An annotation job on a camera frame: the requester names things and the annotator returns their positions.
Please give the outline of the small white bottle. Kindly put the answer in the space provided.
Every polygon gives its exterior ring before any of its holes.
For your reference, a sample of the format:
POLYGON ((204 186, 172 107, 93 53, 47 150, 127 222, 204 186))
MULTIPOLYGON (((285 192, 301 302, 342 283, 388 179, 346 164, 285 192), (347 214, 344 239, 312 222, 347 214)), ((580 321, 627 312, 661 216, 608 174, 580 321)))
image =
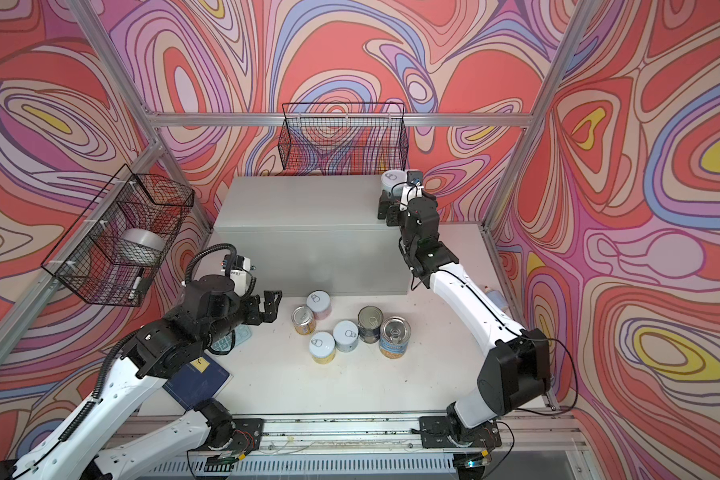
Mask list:
POLYGON ((508 302, 501 291, 487 290, 486 296, 497 308, 503 310, 508 307, 508 302))

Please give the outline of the white yellow can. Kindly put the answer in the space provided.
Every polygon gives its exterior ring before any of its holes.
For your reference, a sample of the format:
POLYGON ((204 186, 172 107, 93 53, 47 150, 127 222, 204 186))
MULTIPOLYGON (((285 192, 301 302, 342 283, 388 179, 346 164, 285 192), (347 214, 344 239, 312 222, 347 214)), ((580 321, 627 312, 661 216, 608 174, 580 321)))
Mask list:
POLYGON ((318 364, 332 362, 336 353, 333 335, 325 331, 314 333, 309 341, 309 352, 312 359, 318 364))

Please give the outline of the mint green calculator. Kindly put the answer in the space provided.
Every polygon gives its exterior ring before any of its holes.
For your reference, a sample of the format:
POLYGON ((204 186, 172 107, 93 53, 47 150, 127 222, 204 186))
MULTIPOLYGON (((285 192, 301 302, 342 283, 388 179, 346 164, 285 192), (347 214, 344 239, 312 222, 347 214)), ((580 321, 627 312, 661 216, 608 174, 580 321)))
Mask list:
POLYGON ((252 337, 251 328, 247 325, 239 325, 228 335, 215 340, 208 351, 214 355, 227 355, 235 347, 246 342, 252 337))

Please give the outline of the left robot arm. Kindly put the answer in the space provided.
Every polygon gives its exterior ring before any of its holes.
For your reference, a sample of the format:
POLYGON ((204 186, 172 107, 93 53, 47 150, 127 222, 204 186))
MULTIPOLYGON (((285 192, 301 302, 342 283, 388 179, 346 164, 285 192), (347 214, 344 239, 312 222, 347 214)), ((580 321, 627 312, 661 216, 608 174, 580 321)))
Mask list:
POLYGON ((154 392, 216 343, 236 342, 240 325, 277 319, 283 293, 255 294, 256 278, 234 245, 198 252, 188 264, 184 293, 162 318, 119 340, 107 353, 90 395, 39 445, 18 459, 0 461, 0 479, 136 479, 152 467, 192 450, 229 449, 242 439, 240 460, 257 449, 214 398, 177 420, 115 449, 113 434, 154 392))

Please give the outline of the dark tomato can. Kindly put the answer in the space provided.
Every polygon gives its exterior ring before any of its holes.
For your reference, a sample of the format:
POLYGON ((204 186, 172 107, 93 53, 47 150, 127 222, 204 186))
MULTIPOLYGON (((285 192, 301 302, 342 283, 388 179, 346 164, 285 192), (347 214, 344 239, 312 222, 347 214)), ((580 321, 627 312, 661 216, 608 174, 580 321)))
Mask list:
POLYGON ((373 305, 362 307, 357 315, 360 339, 368 344, 378 342, 383 322, 384 314, 380 308, 373 305))

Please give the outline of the blue label large can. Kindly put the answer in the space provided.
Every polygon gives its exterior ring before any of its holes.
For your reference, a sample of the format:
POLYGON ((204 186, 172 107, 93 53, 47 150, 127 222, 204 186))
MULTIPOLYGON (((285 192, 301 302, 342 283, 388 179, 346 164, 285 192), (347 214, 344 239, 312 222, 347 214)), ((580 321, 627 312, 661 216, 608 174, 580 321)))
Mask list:
POLYGON ((390 317, 381 325, 379 349, 385 357, 399 359, 406 353, 410 338, 410 324, 402 317, 390 317))

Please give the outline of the pale green white can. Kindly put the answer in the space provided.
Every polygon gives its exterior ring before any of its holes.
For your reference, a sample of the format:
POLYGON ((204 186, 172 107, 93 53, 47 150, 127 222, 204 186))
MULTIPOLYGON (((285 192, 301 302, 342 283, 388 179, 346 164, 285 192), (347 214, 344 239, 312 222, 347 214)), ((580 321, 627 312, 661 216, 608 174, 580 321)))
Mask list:
POLYGON ((381 175, 382 191, 393 198, 400 198, 402 190, 407 184, 407 172, 405 170, 387 170, 381 175))

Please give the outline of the grey metal cabinet box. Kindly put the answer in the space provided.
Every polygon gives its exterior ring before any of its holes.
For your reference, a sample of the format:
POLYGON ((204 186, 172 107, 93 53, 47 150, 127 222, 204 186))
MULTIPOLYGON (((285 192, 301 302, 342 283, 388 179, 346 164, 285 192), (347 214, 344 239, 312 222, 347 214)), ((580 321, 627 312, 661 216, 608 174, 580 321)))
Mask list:
POLYGON ((377 217, 381 193, 378 176, 239 177, 212 239, 250 259, 260 290, 403 295, 411 273, 399 231, 377 217))

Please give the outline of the yellow corn can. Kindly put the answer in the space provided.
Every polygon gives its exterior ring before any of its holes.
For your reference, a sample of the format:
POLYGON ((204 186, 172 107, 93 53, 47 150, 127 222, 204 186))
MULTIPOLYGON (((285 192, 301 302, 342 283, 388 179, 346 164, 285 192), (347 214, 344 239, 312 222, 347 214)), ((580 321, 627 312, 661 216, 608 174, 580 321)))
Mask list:
POLYGON ((313 311, 306 305, 297 306, 292 314, 291 321, 294 330, 299 335, 310 335, 315 331, 316 321, 313 311))

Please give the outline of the dark blue notebook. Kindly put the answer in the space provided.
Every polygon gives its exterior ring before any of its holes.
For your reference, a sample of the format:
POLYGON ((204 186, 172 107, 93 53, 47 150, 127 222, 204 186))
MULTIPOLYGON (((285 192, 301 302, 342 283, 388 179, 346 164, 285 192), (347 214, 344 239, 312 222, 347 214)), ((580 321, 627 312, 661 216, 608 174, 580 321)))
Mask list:
POLYGON ((184 410, 213 398, 233 375, 208 355, 184 365, 164 385, 163 390, 184 410))

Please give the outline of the black marker pen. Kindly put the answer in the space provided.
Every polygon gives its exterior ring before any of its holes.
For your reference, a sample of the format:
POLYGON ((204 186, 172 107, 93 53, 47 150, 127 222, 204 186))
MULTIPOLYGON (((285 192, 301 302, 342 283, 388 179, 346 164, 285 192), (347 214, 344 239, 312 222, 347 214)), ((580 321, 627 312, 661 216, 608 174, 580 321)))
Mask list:
POLYGON ((139 286, 144 275, 144 269, 140 268, 136 274, 133 284, 129 290, 128 300, 133 302, 139 296, 139 286))

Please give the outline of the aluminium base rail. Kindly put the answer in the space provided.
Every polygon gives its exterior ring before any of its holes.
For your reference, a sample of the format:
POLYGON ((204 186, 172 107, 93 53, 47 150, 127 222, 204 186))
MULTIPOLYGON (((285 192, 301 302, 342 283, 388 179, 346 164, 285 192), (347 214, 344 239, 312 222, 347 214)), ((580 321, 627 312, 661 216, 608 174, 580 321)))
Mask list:
POLYGON ((430 412, 238 418, 229 449, 181 447, 138 466, 134 444, 103 452, 115 479, 597 479, 572 418, 506 418, 469 440, 430 412))

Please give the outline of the pink white can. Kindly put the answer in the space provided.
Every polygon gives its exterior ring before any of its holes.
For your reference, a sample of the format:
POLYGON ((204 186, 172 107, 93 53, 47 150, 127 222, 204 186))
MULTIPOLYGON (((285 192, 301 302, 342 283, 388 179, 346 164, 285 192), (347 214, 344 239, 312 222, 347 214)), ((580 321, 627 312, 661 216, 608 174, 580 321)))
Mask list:
POLYGON ((322 290, 316 290, 307 295, 306 306, 312 311, 316 320, 327 319, 332 313, 330 295, 322 290))

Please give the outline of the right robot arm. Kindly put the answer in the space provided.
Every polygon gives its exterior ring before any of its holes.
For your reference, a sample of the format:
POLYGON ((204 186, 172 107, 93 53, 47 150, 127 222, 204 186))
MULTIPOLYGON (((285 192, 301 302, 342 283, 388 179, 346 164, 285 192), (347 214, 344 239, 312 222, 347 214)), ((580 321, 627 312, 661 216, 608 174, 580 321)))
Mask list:
POLYGON ((565 344, 541 330, 528 330, 505 314, 467 274, 440 240, 436 197, 412 182, 381 192, 377 216, 400 231, 398 248, 412 275, 452 309, 484 354, 476 387, 446 409, 457 439, 549 392, 550 344, 565 344))

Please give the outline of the light blue white can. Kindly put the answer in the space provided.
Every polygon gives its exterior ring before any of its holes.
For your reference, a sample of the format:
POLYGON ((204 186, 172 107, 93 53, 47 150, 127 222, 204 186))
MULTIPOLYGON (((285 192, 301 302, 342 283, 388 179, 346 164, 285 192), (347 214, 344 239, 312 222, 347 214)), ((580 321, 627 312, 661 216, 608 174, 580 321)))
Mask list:
POLYGON ((349 353, 356 349, 359 343, 358 326, 350 320, 338 322, 333 329, 335 348, 343 353, 349 353))

